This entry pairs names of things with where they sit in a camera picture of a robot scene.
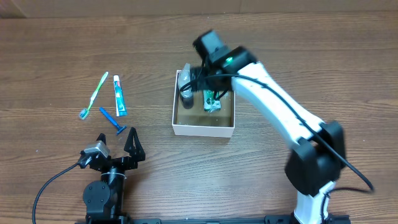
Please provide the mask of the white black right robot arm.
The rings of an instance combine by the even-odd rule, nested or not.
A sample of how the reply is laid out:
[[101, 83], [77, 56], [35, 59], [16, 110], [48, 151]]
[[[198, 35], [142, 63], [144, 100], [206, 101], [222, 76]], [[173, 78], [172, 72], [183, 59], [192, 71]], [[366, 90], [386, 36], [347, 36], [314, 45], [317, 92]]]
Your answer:
[[268, 74], [265, 66], [242, 46], [230, 49], [214, 30], [193, 41], [202, 59], [190, 70], [191, 91], [233, 91], [252, 103], [278, 130], [291, 153], [285, 174], [297, 190], [288, 215], [263, 220], [232, 219], [231, 223], [350, 223], [349, 215], [328, 212], [330, 194], [346, 165], [341, 125], [324, 122], [300, 106]]

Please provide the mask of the foaming soap pump bottle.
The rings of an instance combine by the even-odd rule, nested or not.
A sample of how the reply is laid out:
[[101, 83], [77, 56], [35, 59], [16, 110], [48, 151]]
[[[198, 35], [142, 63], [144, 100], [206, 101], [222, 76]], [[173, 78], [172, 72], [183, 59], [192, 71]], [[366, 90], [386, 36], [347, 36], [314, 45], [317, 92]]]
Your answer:
[[190, 73], [190, 64], [186, 63], [178, 75], [177, 78], [177, 85], [178, 89], [180, 90], [180, 98], [182, 101], [182, 105], [185, 109], [190, 109], [193, 107], [194, 100], [193, 100], [193, 93], [191, 87], [186, 87], [181, 91], [184, 85], [191, 81], [191, 73]]

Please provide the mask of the green white toothbrush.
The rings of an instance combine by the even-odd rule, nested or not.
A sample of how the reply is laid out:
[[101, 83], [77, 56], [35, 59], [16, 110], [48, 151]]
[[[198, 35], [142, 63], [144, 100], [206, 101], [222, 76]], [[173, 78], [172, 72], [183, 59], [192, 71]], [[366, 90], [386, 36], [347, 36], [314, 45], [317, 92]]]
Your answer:
[[96, 99], [96, 97], [97, 97], [97, 95], [98, 95], [98, 92], [99, 92], [99, 90], [101, 89], [101, 87], [102, 87], [102, 85], [104, 84], [104, 82], [106, 81], [108, 75], [109, 75], [109, 72], [108, 72], [108, 71], [106, 71], [106, 72], [103, 74], [103, 76], [101, 77], [101, 80], [100, 80], [99, 83], [98, 83], [98, 86], [96, 87], [95, 91], [93, 92], [92, 96], [90, 97], [90, 102], [89, 102], [88, 107], [87, 107], [87, 108], [83, 108], [83, 109], [80, 111], [80, 113], [79, 113], [79, 118], [80, 118], [81, 120], [85, 120], [85, 119], [88, 117], [88, 115], [89, 115], [89, 113], [90, 113], [90, 109], [91, 109], [91, 107], [93, 106], [93, 104], [94, 104], [94, 102], [95, 102], [95, 99]]

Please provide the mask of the green soap bar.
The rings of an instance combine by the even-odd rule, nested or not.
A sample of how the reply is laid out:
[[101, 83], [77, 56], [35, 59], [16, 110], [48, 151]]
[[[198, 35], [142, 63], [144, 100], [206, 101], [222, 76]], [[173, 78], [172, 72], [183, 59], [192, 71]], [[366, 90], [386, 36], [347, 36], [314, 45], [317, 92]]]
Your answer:
[[211, 90], [203, 90], [203, 109], [206, 112], [212, 113], [221, 109], [220, 100], [216, 100], [218, 92]]

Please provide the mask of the teal toothpaste tube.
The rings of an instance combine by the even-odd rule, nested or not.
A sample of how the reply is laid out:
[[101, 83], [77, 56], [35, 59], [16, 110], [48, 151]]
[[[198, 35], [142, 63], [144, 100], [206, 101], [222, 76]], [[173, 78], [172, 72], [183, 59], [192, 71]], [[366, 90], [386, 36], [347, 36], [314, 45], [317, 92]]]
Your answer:
[[121, 86], [121, 81], [118, 75], [113, 76], [114, 94], [116, 102], [116, 116], [126, 116], [127, 109], [124, 102], [123, 90]]

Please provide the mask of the blue disposable razor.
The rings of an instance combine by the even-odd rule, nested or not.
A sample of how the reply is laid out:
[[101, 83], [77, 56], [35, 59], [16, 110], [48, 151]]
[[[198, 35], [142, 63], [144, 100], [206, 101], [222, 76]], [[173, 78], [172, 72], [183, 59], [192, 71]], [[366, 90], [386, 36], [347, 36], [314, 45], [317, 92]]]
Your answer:
[[104, 108], [100, 107], [99, 110], [105, 116], [105, 118], [117, 129], [116, 135], [121, 134], [127, 128], [127, 126], [120, 126]]

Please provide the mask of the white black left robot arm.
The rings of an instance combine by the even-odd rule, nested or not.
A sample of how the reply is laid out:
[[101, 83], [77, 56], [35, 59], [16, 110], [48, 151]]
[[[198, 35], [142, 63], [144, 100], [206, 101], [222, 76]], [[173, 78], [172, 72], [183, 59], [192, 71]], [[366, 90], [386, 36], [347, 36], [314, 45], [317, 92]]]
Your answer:
[[124, 151], [127, 156], [111, 157], [106, 136], [101, 133], [95, 143], [80, 152], [80, 168], [89, 167], [101, 173], [100, 180], [88, 184], [83, 191], [86, 223], [133, 222], [131, 216], [123, 212], [126, 171], [137, 169], [138, 163], [146, 159], [135, 128], [129, 131]]

